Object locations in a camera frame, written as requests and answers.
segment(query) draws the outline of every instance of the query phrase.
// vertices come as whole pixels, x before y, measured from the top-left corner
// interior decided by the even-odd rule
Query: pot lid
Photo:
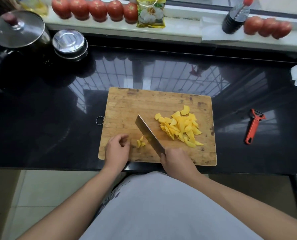
[[[0,45],[21,48],[32,44],[45,30],[42,18],[30,11],[12,11],[0,16]]]
[[[84,36],[74,29],[64,29],[58,31],[53,37],[53,47],[56,51],[64,54],[73,53],[83,47]]]

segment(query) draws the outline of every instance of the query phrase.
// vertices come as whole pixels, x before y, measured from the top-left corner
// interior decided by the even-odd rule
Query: forearm
[[[297,240],[297,220],[204,175],[185,182],[218,203],[265,240]]]
[[[77,240],[87,229],[117,173],[103,169],[18,240]]]

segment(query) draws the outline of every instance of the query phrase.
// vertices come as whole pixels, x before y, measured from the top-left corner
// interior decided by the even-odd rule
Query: wooden cutting board
[[[184,105],[190,107],[190,113],[195,114],[199,130],[197,141],[204,146],[191,148],[178,139],[173,141],[160,128],[160,123],[154,119],[155,114],[171,117]],[[136,140],[142,136],[135,125],[137,115],[140,115],[160,143],[166,147],[183,148],[188,152],[195,165],[215,166],[217,164],[213,111],[210,96],[200,96],[173,92],[158,92],[130,88],[110,88],[106,104],[103,131],[98,158],[104,160],[105,145],[110,137],[120,133],[128,133],[131,139],[129,161],[160,163],[160,157],[149,143],[136,148]]]

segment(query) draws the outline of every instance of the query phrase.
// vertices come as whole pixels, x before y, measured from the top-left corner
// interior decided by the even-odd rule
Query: soy sauce bottle
[[[231,35],[242,27],[250,14],[250,5],[253,1],[254,0],[244,0],[228,12],[222,23],[222,30],[225,33]]]

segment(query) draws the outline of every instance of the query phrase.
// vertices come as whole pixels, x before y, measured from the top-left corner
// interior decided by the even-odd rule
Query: plastic bag
[[[164,7],[166,0],[137,0],[137,27],[165,28]]]

